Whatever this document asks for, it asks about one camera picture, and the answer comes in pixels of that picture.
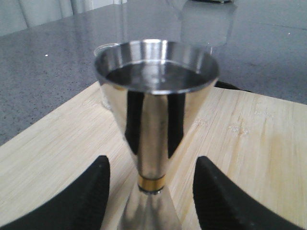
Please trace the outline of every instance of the jigger rim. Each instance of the jigger rim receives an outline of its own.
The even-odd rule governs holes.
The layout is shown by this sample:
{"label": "jigger rim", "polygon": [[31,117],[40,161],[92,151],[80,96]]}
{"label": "jigger rim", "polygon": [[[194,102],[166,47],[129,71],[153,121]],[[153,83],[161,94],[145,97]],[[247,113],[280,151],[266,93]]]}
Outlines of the jigger rim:
{"label": "jigger rim", "polygon": [[[161,57],[156,58],[149,56],[144,58],[142,57],[143,54],[141,53],[137,54],[136,57],[134,57],[133,54],[130,53],[129,56],[127,55],[127,52],[124,52],[125,51],[124,49],[129,51],[133,51],[132,50],[133,48],[135,48],[136,50],[141,50],[142,48],[148,45],[152,45],[153,48],[156,49],[157,49],[156,45],[160,45],[160,48],[162,50],[159,54],[161,55]],[[183,56],[180,57],[180,55],[178,54],[171,54],[171,53],[168,55],[167,54],[168,51],[165,50],[165,48],[168,48],[170,46],[173,47],[174,53],[178,52],[178,54],[180,54],[180,52],[182,52]],[[202,84],[198,84],[192,87],[165,90],[165,89],[153,89],[153,88],[144,88],[144,87],[133,87],[130,85],[118,84],[107,78],[107,75],[110,72],[127,65],[148,63],[148,62],[160,62],[160,61],[162,63],[165,62],[173,63],[188,70],[194,71],[195,73],[200,74],[202,77],[204,77],[203,79],[204,82]],[[122,44],[114,43],[112,46],[109,46],[108,48],[104,49],[101,53],[98,54],[98,56],[95,59],[95,69],[96,69],[96,76],[100,85],[108,83],[115,87],[126,89],[128,91],[150,93],[153,95],[167,95],[174,93],[195,92],[217,81],[217,78],[219,76],[219,68],[217,61],[208,52],[206,52],[204,47],[193,46],[182,42],[169,41],[163,39],[133,40]]]}

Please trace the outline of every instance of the gold band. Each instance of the gold band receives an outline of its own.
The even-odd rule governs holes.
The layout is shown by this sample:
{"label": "gold band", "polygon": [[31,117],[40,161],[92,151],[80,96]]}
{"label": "gold band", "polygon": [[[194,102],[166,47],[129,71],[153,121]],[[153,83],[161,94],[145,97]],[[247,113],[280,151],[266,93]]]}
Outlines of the gold band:
{"label": "gold band", "polygon": [[148,192],[159,191],[160,189],[163,188],[164,184],[165,184],[164,176],[159,179],[155,179],[155,180],[146,179],[140,175],[138,178],[139,187],[141,187],[141,189],[148,191]]}

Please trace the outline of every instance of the gray countertop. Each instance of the gray countertop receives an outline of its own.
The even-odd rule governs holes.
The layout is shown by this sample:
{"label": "gray countertop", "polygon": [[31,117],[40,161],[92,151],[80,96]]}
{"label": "gray countertop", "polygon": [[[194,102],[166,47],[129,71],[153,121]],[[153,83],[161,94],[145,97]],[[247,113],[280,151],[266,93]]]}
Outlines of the gray countertop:
{"label": "gray countertop", "polygon": [[220,80],[307,104],[307,1],[129,0],[0,37],[0,144],[96,81],[101,44],[205,46]]}

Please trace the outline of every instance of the bamboo cutting board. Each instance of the bamboo cutting board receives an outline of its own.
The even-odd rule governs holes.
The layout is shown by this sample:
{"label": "bamboo cutting board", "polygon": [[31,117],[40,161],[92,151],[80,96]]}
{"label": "bamboo cutting board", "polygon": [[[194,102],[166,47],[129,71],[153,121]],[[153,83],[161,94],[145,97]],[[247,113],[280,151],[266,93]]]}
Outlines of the bamboo cutting board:
{"label": "bamboo cutting board", "polygon": [[[200,229],[192,198],[200,155],[266,207],[307,228],[306,137],[307,105],[213,88],[167,174],[183,229]],[[0,147],[0,226],[55,196],[98,155],[111,164],[101,229],[114,230],[137,172],[95,83]]]}

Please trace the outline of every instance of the stainless steel jigger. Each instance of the stainless steel jigger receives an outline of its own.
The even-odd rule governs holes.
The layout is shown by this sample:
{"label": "stainless steel jigger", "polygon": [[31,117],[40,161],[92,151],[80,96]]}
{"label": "stainless steel jigger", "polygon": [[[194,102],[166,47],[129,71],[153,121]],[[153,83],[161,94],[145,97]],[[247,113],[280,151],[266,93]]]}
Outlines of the stainless steel jigger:
{"label": "stainless steel jigger", "polygon": [[104,50],[95,66],[139,172],[118,230],[180,230],[165,174],[217,81],[216,61],[201,48],[147,39]]}

